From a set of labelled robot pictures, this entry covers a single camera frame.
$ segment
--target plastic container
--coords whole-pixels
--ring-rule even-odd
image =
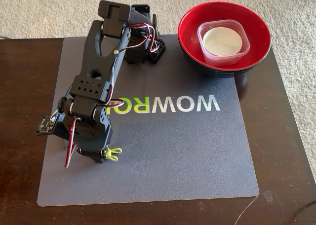
[[[237,32],[242,41],[241,49],[236,54],[217,56],[209,52],[203,42],[204,34],[212,28],[225,27]],[[212,66],[232,65],[237,63],[244,55],[250,50],[250,43],[242,25],[232,19],[211,21],[201,24],[197,29],[197,36],[201,45],[201,49],[204,55],[204,60],[207,64]]]

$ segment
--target dark wood table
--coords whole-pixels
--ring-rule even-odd
[[[239,225],[316,225],[316,185],[272,49],[235,78],[260,190],[255,200],[38,206],[46,137],[35,130],[51,111],[62,44],[0,40],[0,225],[234,225],[240,215]]]

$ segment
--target beige carpet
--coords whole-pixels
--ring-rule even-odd
[[[1,0],[0,36],[85,36],[100,0]],[[181,15],[208,0],[111,0],[148,3],[162,34],[176,32]],[[316,172],[316,0],[228,0],[259,14],[272,34],[281,70],[313,171]]]

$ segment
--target robotic arm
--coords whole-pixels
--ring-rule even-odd
[[[123,103],[116,100],[118,103],[110,105],[124,56],[128,63],[144,63],[146,59],[156,63],[165,51],[157,31],[156,15],[151,22],[148,5],[130,6],[102,0],[98,15],[104,21],[95,20],[91,25],[84,44],[80,74],[59,100],[58,112],[43,116],[37,128],[37,135],[54,134],[69,140],[65,167],[68,167],[75,147],[78,153],[95,162],[104,162],[112,136],[106,108]],[[103,36],[120,39],[108,56],[101,54]]]

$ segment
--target gray mat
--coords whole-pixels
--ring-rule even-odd
[[[75,153],[65,169],[67,142],[49,136],[38,205],[258,195],[234,79],[201,76],[187,62],[176,35],[162,38],[167,48],[157,65],[123,61],[121,66],[113,97],[130,103],[110,112],[111,147],[123,149],[119,161],[96,164]],[[80,72],[84,41],[64,40],[53,109]],[[105,39],[103,52],[116,42]],[[142,102],[148,97],[149,106],[135,107],[135,97]],[[164,109],[166,99],[172,104]]]

